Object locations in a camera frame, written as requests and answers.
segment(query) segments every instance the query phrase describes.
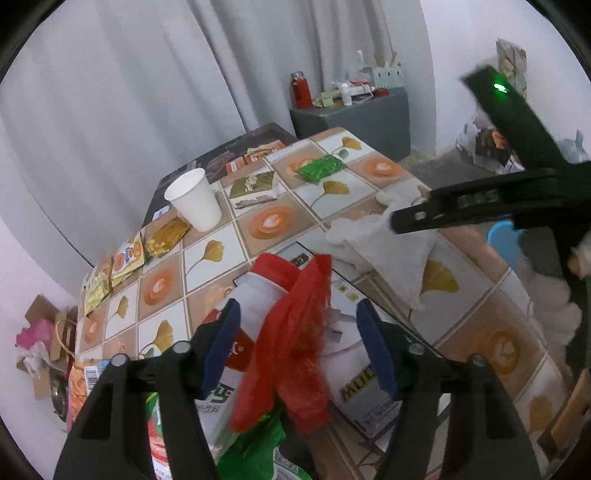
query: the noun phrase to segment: cup rim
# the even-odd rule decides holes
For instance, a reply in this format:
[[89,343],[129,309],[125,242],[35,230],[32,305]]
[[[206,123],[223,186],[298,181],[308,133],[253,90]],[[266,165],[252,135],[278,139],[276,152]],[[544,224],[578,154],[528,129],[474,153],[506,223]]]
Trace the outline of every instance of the cup rim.
[[199,185],[204,178],[205,170],[202,168],[195,168],[194,170],[183,173],[165,190],[164,199],[169,202],[178,200]]

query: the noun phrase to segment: screw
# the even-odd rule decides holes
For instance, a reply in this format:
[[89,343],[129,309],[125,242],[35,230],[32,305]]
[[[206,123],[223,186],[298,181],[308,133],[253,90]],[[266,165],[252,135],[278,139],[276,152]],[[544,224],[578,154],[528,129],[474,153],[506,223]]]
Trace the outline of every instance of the screw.
[[486,365],[486,358],[482,355],[474,355],[472,357],[472,363],[478,367],[484,367]]
[[409,347],[408,347],[408,351],[411,352],[413,355],[422,355],[423,353],[425,353],[425,347],[423,345],[421,345],[420,343],[412,343]]
[[124,353],[118,353],[113,355],[111,359],[111,363],[116,367],[121,367],[121,365],[125,365],[126,361],[129,360],[129,357]]
[[191,344],[186,340],[181,340],[173,345],[174,353],[187,353],[191,349]]

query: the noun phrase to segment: yellow snack packet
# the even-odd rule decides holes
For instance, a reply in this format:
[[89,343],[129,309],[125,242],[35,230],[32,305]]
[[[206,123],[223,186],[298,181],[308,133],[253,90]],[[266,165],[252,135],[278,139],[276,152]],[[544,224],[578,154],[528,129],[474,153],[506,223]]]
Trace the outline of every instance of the yellow snack packet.
[[111,263],[109,257],[103,263],[97,265],[90,275],[90,280],[84,292],[84,314],[88,315],[97,308],[103,299],[109,294],[109,280],[111,279]]
[[191,229],[191,224],[176,217],[158,229],[146,242],[146,251],[152,257],[162,257],[170,252]]
[[114,287],[123,282],[130,273],[144,265],[145,254],[141,233],[138,232],[127,240],[113,257],[111,285]]

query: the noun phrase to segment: red thermos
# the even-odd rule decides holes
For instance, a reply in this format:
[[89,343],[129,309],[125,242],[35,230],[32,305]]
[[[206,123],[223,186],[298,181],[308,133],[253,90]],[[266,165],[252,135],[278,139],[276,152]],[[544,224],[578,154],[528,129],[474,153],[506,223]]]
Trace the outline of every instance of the red thermos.
[[312,96],[308,80],[303,72],[294,72],[291,74],[291,89],[294,92],[295,106],[298,108],[309,108],[312,106]]

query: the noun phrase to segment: red cap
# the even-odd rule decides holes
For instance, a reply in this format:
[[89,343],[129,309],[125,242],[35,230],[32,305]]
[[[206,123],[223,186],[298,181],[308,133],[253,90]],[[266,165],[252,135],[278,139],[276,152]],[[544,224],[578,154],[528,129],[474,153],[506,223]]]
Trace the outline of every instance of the red cap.
[[271,280],[287,291],[291,290],[300,276],[300,269],[293,263],[273,254],[261,254],[255,260],[251,272]]

